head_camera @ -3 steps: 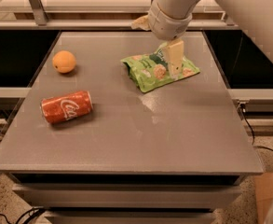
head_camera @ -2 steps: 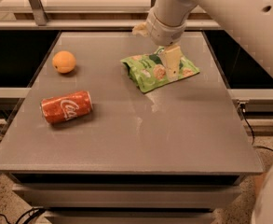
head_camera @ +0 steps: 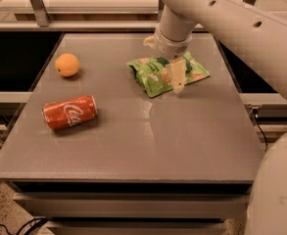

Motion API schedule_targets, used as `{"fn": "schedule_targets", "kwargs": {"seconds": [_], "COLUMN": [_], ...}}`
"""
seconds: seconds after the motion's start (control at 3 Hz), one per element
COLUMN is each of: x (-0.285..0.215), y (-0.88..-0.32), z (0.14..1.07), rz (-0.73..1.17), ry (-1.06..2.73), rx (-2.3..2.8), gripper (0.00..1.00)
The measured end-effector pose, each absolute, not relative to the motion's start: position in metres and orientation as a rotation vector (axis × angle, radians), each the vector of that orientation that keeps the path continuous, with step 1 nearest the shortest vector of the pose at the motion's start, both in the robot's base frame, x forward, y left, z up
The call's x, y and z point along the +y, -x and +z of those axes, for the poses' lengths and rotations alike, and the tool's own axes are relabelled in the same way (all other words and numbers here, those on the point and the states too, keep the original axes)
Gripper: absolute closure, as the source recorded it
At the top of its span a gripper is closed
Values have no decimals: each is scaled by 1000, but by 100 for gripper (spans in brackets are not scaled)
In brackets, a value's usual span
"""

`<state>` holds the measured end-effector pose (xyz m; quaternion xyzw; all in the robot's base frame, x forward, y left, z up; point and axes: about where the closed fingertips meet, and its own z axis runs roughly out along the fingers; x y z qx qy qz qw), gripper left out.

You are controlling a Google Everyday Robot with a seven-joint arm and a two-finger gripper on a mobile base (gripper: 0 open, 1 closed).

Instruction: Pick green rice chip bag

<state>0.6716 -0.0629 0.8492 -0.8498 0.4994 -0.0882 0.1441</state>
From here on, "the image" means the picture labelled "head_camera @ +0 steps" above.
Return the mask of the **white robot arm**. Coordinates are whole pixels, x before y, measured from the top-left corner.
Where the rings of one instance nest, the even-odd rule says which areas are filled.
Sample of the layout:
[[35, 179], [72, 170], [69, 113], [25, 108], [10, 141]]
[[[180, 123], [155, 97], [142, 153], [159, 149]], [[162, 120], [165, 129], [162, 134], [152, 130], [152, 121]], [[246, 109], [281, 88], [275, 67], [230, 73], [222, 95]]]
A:
[[[173, 90], [184, 87], [175, 64], [196, 24], [287, 100], [287, 21], [240, 0], [163, 0], [155, 33], [144, 44], [169, 59]], [[265, 153], [253, 183], [244, 235], [287, 235], [287, 132]]]

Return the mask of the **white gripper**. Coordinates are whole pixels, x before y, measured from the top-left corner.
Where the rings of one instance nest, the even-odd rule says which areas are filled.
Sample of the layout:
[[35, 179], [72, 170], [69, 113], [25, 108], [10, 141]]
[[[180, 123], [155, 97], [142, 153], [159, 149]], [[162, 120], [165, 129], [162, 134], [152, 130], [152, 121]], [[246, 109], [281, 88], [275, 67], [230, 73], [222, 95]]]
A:
[[145, 47], [156, 48], [162, 57], [168, 60], [173, 59], [166, 65], [166, 70], [174, 93], [182, 92], [186, 84], [186, 62], [183, 57], [178, 56], [184, 55], [191, 40], [191, 35], [183, 41], [169, 40], [162, 34], [160, 27], [157, 25], [154, 36], [148, 36], [143, 41]]

